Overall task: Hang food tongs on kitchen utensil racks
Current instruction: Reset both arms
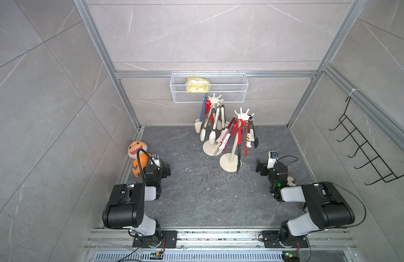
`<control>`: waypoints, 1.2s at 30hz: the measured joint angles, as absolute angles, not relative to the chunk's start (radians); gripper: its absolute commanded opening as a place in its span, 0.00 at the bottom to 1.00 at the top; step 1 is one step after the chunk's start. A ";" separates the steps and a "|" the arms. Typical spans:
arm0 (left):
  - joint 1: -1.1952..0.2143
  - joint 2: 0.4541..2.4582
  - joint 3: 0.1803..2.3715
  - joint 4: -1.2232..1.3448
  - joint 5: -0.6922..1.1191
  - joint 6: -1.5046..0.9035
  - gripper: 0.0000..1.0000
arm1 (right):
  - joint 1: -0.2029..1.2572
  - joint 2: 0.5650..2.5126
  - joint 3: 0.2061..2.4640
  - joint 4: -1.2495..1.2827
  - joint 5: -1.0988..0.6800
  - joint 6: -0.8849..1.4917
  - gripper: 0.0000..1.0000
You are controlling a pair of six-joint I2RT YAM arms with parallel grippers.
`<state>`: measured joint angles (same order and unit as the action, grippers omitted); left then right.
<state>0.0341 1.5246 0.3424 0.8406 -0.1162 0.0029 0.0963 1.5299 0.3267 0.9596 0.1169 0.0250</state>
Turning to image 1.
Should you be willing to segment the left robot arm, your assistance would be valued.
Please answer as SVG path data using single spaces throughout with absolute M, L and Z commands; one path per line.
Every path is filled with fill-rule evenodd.
M 142 182 L 132 184 L 116 184 L 102 213 L 102 221 L 109 229 L 127 229 L 143 243 L 152 248 L 165 246 L 166 240 L 161 231 L 160 223 L 145 214 L 146 202 L 157 200 L 161 196 L 161 179 L 170 175 L 170 169 L 159 159 L 150 156 L 145 150 L 139 149 L 138 154 L 150 160 L 143 166 L 138 159 L 139 174 Z

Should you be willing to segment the red silicone tip tongs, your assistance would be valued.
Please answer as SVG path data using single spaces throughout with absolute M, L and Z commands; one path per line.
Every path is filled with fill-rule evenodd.
M 232 128 L 230 138 L 236 136 L 238 138 L 238 156 L 241 158 L 242 149 L 246 145 L 246 123 L 247 121 L 237 119 L 235 126 Z

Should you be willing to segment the pink tip small tongs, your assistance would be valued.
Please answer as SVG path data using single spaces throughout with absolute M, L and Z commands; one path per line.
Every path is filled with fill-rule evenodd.
M 220 143 L 220 146 L 216 150 L 216 153 L 221 152 L 226 148 L 227 142 L 230 138 L 232 128 L 235 126 L 236 122 L 237 122 L 237 118 L 233 117 L 233 119 L 229 123 L 228 127 L 221 133 L 219 138 L 216 140 L 218 143 Z

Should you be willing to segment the cream tongs yellow dots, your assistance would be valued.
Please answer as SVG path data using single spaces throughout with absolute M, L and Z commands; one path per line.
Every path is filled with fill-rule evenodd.
M 247 148 L 252 147 L 251 142 L 252 142 L 251 122 L 247 121 L 247 123 L 246 123 L 246 147 Z

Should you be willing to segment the wide cream handle tongs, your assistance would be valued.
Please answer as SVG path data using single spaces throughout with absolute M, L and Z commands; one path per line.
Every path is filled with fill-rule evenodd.
M 223 105 L 222 106 L 222 111 L 221 111 L 221 124 L 222 124 L 222 130 L 225 130 L 227 127 L 227 120 L 226 120 L 226 108 Z

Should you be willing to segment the blue handle cream tongs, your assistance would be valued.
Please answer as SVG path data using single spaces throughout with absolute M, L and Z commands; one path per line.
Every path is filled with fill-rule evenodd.
M 206 103 L 207 103 L 208 98 L 209 98 L 209 94 L 206 93 L 205 96 L 204 96 L 203 105 L 202 105 L 202 109 L 201 109 L 201 112 L 200 112 L 200 117 L 199 117 L 199 119 L 197 119 L 195 121 L 195 124 L 194 124 L 195 131 L 198 134 L 200 133 L 201 128 L 202 128 L 202 123 L 203 123 L 204 116 L 205 116 L 205 108 L 206 108 Z

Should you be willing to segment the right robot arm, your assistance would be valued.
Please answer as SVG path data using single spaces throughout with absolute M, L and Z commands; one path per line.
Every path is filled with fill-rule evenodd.
M 330 228 L 352 228 L 365 222 L 364 218 L 355 224 L 355 214 L 347 201 L 337 190 L 338 184 L 324 181 L 297 186 L 295 180 L 288 176 L 288 167 L 273 158 L 267 163 L 256 160 L 256 172 L 266 176 L 270 182 L 270 193 L 278 202 L 302 203 L 303 214 L 297 218 L 281 223 L 277 233 L 263 231 L 264 242 L 272 237 L 286 248 L 301 246 L 307 235 Z

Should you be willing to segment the black tip steel tongs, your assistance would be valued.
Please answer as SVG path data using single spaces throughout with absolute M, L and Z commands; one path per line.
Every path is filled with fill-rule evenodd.
M 250 126 L 251 126 L 250 134 L 251 134 L 251 141 L 253 142 L 254 147 L 257 148 L 259 145 L 259 140 L 256 136 L 256 130 L 254 128 L 253 119 L 254 119 L 253 115 L 250 115 L 250 117 L 249 117 L 249 122 L 250 122 Z

